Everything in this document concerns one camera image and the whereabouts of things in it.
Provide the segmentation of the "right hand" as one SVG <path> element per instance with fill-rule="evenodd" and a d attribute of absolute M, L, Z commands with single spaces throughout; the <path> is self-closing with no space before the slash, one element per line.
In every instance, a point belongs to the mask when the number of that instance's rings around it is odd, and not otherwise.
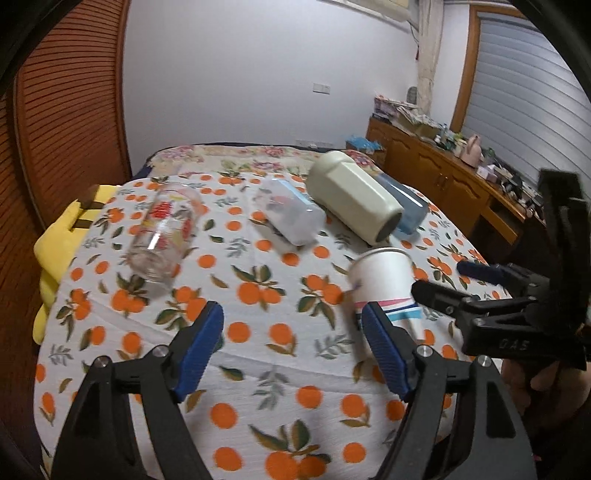
<path fill-rule="evenodd" d="M 504 360 L 501 373 L 519 413 L 543 423 L 572 417 L 590 394 L 590 364 L 583 371 L 554 362 L 528 379 L 520 364 Z"/>

